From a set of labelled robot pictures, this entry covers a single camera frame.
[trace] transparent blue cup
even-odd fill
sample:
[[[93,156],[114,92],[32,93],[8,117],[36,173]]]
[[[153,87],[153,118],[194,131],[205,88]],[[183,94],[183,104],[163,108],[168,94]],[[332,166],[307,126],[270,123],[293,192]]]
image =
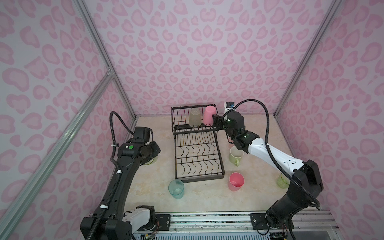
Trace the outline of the transparent blue cup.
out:
[[[169,193],[176,199],[184,196],[184,183],[181,180],[173,180],[168,185]]]

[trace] light green mug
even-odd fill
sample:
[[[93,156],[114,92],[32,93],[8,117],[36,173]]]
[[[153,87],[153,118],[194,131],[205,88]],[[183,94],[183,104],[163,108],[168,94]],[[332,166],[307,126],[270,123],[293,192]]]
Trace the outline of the light green mug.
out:
[[[240,165],[240,160],[244,156],[243,150],[238,150],[235,146],[229,150],[229,161],[237,167]]]

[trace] wallpaper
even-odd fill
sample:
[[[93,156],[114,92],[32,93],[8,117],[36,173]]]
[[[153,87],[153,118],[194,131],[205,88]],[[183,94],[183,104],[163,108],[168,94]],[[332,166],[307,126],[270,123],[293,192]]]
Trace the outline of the wallpaper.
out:
[[[109,113],[116,111],[129,126],[131,119],[114,83],[94,110],[16,227],[12,240],[76,239],[80,222],[100,204],[114,165]],[[127,131],[114,116],[116,142]]]
[[[0,218],[105,73],[71,0],[0,3]]]
[[[384,238],[383,1],[345,2],[278,121],[346,240]]]
[[[85,2],[136,114],[170,114],[247,98],[273,113],[331,0]]]

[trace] red cup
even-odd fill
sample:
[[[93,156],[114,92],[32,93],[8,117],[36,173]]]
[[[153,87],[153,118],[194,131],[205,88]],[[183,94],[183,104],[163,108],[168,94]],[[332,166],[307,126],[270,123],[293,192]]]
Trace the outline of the red cup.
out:
[[[206,126],[212,126],[214,120],[212,115],[216,114],[216,108],[214,106],[207,106],[204,110],[203,123]]]
[[[231,191],[237,191],[244,185],[244,177],[238,172],[229,176],[228,187]]]

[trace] black wire dish rack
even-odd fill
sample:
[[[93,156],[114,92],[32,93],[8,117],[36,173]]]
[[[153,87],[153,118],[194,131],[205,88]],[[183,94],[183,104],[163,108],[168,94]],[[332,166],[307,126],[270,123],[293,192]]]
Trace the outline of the black wire dish rack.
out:
[[[204,123],[195,128],[189,125],[190,110],[199,108],[203,119],[207,106],[216,108],[215,104],[172,108],[175,179],[180,179],[184,183],[224,178],[223,160],[217,143],[217,130]]]

